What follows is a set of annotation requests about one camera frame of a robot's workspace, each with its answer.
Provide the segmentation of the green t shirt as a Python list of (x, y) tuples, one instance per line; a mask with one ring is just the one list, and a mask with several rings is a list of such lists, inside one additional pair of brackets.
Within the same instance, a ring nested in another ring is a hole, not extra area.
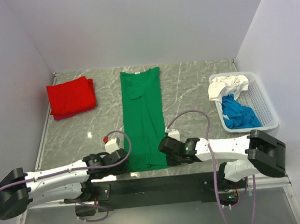
[(168, 167), (165, 154), (158, 146), (164, 138), (164, 117), (160, 68), (142, 73), (121, 72), (121, 94), (125, 150), (131, 150), (129, 172), (152, 171)]

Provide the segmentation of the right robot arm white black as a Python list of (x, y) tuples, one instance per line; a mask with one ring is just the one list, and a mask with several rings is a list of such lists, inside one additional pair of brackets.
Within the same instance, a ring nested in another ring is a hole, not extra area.
[(166, 136), (158, 150), (166, 155), (171, 166), (229, 159), (219, 166), (217, 176), (218, 185), (225, 189), (258, 173), (275, 178), (286, 174), (285, 143), (260, 130), (230, 139), (189, 138), (184, 143)]

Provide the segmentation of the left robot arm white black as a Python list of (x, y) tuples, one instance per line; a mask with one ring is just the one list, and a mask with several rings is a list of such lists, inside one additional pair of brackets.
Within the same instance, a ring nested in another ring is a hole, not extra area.
[(13, 169), (0, 182), (0, 220), (15, 218), (29, 207), (54, 200), (94, 200), (100, 192), (92, 181), (124, 173), (129, 155), (120, 148), (46, 171), (25, 173), (22, 168)]

